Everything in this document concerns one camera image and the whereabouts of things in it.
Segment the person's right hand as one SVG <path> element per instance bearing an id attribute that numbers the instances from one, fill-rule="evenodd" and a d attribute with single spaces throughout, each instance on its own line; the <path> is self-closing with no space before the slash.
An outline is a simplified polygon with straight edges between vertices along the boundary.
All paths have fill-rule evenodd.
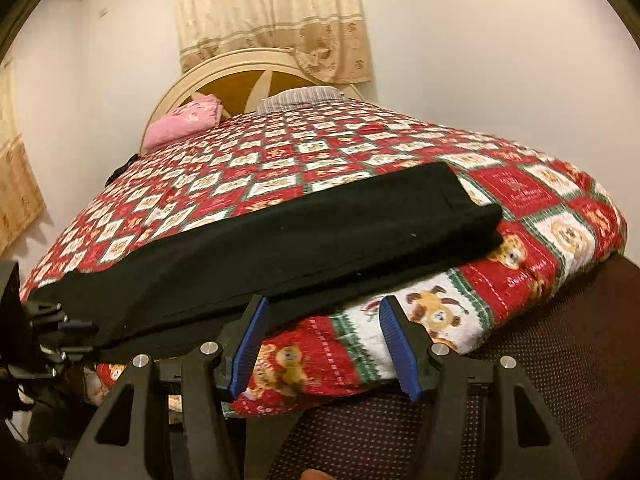
<path id="1" fill-rule="evenodd" d="M 335 480 L 326 472 L 317 469 L 306 469 L 300 475 L 299 480 Z"/>

